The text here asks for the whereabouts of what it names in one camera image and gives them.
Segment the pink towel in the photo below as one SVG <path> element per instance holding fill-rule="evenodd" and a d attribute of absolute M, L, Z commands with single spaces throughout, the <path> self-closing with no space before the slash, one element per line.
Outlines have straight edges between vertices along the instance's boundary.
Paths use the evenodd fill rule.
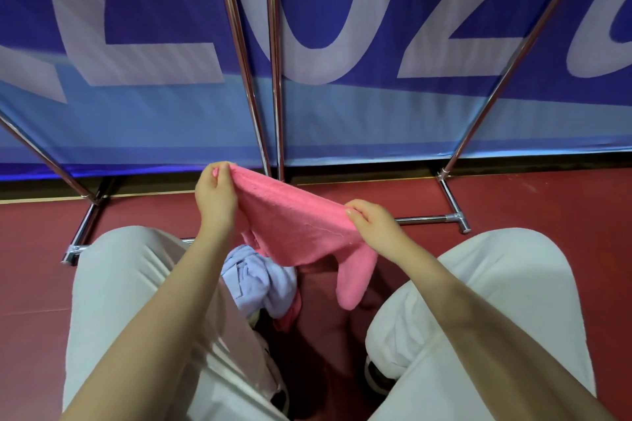
<path fill-rule="evenodd" d="M 377 254 L 360 237 L 344 206 L 239 166 L 231 166 L 248 245 L 282 266 L 338 260 L 336 295 L 354 309 L 367 290 Z"/>

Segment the forearm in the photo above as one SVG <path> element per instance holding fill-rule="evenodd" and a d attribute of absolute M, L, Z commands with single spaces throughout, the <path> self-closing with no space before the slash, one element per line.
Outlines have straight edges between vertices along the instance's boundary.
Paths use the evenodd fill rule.
<path fill-rule="evenodd" d="M 610 420 L 549 353 L 423 248 L 397 264 L 411 278 L 497 421 Z"/>
<path fill-rule="evenodd" d="M 154 296 L 116 338 L 63 421 L 161 419 L 219 280 L 226 236 L 203 226 Z"/>

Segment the leg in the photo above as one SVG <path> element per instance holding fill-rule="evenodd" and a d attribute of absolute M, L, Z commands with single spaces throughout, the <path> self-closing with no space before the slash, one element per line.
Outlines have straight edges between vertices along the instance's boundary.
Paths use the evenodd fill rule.
<path fill-rule="evenodd" d="M 73 285 L 64 409 L 185 250 L 169 234 L 130 226 L 101 236 L 82 254 Z M 269 403 L 277 388 L 261 345 L 220 281 L 169 419 L 283 419 Z"/>
<path fill-rule="evenodd" d="M 452 273 L 538 341 L 591 393 L 595 381 L 573 273 L 546 236 L 510 228 L 474 236 L 439 257 Z M 412 282 L 380 308 L 367 352 L 398 379 L 372 420 L 492 420 Z"/>

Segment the hand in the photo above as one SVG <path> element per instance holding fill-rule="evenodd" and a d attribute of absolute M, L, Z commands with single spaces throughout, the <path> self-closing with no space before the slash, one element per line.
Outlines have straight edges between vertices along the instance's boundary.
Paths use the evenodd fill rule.
<path fill-rule="evenodd" d="M 351 209 L 347 216 L 364 241 L 384 258 L 399 263 L 417 246 L 384 207 L 364 200 L 352 200 L 345 206 Z"/>
<path fill-rule="evenodd" d="M 200 210 L 201 229 L 223 237 L 233 233 L 237 194 L 228 162 L 211 163 L 201 172 L 195 186 L 195 202 Z"/>

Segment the red floor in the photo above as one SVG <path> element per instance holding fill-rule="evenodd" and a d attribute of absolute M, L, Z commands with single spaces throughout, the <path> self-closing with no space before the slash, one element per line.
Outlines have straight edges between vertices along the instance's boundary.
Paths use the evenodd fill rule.
<path fill-rule="evenodd" d="M 548 235 L 576 276 L 598 396 L 632 420 L 632 170 L 491 175 L 451 181 L 473 234 L 522 226 Z M 433 180 L 310 186 L 345 202 L 366 198 L 395 216 L 440 214 L 446 202 Z M 0 412 L 5 421 L 55 420 L 61 409 L 73 269 L 59 265 L 86 204 L 0 205 Z M 193 195 L 115 199 L 98 232 L 149 225 L 194 236 Z M 464 239 L 454 224 L 407 227 L 434 254 Z M 290 387 L 297 419 L 365 420 L 376 401 L 359 384 L 363 338 L 375 311 L 403 274 L 380 260 L 360 306 L 345 312 L 334 297 L 335 265 L 306 267 L 303 311 L 288 335 L 264 333 Z"/>

